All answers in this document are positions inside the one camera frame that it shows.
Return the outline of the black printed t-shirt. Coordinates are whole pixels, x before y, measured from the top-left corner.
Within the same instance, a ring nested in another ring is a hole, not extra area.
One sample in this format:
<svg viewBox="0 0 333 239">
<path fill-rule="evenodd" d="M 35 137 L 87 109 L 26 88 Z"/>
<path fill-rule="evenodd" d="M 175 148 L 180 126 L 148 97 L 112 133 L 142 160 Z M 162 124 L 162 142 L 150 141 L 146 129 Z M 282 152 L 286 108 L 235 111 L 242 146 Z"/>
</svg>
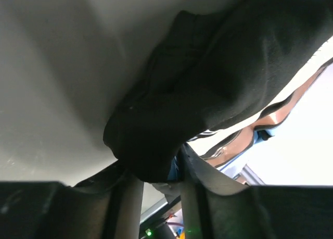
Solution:
<svg viewBox="0 0 333 239">
<path fill-rule="evenodd" d="M 231 134 L 215 144 L 200 157 L 228 177 L 235 178 L 245 166 L 245 156 L 255 144 L 275 136 L 277 129 L 288 118 L 299 100 L 313 85 L 322 72 L 332 64 L 332 59 L 322 65 L 303 85 L 296 89 L 286 100 L 273 106 L 266 116 L 253 124 Z"/>
</svg>

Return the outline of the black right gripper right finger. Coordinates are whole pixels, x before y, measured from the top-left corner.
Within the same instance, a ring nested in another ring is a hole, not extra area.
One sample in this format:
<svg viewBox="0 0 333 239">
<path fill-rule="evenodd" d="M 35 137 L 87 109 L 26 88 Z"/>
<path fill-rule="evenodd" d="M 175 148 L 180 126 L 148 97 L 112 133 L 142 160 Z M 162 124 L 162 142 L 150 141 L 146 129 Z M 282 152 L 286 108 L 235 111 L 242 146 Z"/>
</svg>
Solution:
<svg viewBox="0 0 333 239">
<path fill-rule="evenodd" d="M 332 238 L 332 188 L 243 185 L 181 149 L 186 238 Z"/>
</svg>

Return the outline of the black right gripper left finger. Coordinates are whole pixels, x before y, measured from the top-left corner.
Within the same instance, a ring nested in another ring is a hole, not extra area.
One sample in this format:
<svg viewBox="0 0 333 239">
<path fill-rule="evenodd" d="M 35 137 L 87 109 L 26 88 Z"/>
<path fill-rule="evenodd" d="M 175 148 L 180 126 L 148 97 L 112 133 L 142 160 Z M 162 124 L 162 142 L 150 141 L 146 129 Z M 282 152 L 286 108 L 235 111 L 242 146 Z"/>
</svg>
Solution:
<svg viewBox="0 0 333 239">
<path fill-rule="evenodd" d="M 119 163 L 74 187 L 2 182 L 1 238 L 138 238 L 143 188 Z"/>
</svg>

